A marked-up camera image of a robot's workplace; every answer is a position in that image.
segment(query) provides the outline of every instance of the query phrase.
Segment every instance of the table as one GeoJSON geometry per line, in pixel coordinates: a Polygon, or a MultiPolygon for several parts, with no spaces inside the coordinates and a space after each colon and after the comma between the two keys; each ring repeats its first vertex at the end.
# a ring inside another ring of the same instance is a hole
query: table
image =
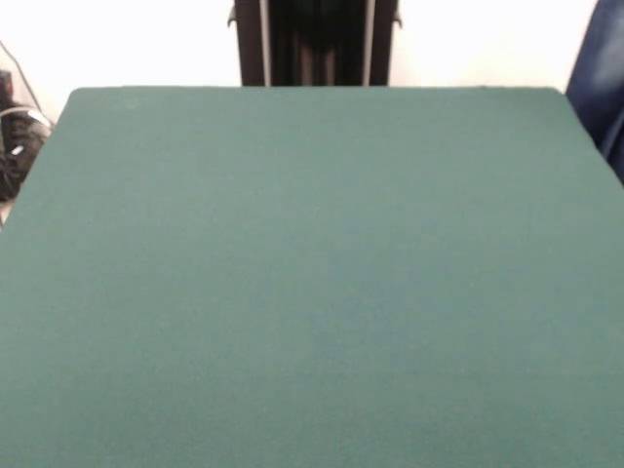
{"type": "Polygon", "coordinates": [[[75,92],[0,234],[0,466],[624,466],[623,214],[552,90],[75,92]]]}

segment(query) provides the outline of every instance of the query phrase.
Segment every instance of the felt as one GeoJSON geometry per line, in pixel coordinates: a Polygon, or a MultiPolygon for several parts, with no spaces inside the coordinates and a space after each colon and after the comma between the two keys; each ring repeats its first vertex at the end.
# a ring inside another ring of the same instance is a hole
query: felt
{"type": "Polygon", "coordinates": [[[624,466],[623,213],[551,90],[78,91],[0,234],[0,466],[624,466]]]}

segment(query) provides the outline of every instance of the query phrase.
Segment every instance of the wall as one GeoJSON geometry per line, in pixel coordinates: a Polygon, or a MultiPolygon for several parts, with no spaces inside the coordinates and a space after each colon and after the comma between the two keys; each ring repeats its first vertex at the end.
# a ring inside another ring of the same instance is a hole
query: wall
{"type": "MultiPolygon", "coordinates": [[[[2,3],[0,37],[54,119],[77,87],[240,85],[233,0],[2,3]]],[[[563,90],[595,3],[402,0],[391,84],[563,90]]]]}

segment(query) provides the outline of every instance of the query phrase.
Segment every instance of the dark object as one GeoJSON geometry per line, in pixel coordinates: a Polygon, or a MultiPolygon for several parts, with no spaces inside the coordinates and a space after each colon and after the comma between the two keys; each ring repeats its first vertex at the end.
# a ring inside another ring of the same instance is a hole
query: dark object
{"type": "MultiPolygon", "coordinates": [[[[16,107],[11,73],[0,70],[0,112],[16,107]]],[[[0,203],[18,196],[21,184],[32,166],[45,136],[40,124],[26,112],[0,118],[0,203]]]]}
{"type": "Polygon", "coordinates": [[[599,0],[567,97],[596,146],[624,182],[624,1],[599,0]]]}
{"type": "Polygon", "coordinates": [[[387,85],[396,14],[397,0],[236,0],[243,85],[387,85]]]}
{"type": "Polygon", "coordinates": [[[2,133],[4,148],[0,148],[0,203],[15,199],[32,164],[45,142],[34,130],[40,124],[26,113],[4,117],[2,133]]]}
{"type": "MultiPolygon", "coordinates": [[[[0,112],[13,106],[13,80],[11,73],[0,70],[0,112]]],[[[4,151],[5,145],[9,146],[11,133],[8,126],[2,126],[0,120],[0,152],[4,151]]]]}

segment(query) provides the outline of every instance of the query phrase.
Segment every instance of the green felt table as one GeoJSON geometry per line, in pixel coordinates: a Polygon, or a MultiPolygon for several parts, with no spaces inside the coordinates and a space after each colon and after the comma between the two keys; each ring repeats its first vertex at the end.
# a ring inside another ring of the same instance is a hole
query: green felt table
{"type": "Polygon", "coordinates": [[[74,93],[0,233],[0,466],[624,466],[624,193],[552,90],[74,93]]]}

